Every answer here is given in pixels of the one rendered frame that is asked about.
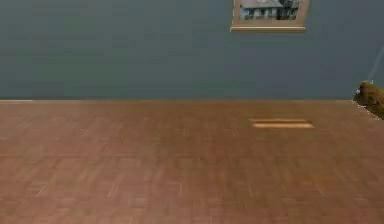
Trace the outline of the brown wooden furniture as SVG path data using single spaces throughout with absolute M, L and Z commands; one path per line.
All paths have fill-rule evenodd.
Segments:
M 384 120 L 384 88 L 363 81 L 355 91 L 353 101 Z

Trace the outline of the beige framed window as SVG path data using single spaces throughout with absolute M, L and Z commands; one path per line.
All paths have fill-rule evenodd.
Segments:
M 233 0 L 231 32 L 305 32 L 310 0 Z

